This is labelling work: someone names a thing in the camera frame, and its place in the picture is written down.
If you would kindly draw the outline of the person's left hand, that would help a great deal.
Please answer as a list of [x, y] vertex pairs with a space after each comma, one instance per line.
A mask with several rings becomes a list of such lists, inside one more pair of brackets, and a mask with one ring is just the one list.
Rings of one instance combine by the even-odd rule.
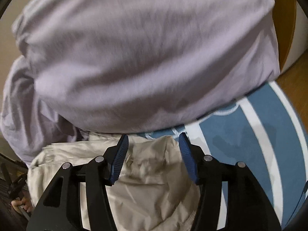
[[23, 197], [21, 200], [12, 200], [11, 205], [13, 209], [21, 215], [23, 214], [21, 209], [24, 209], [27, 213], [34, 210], [31, 200], [27, 197]]

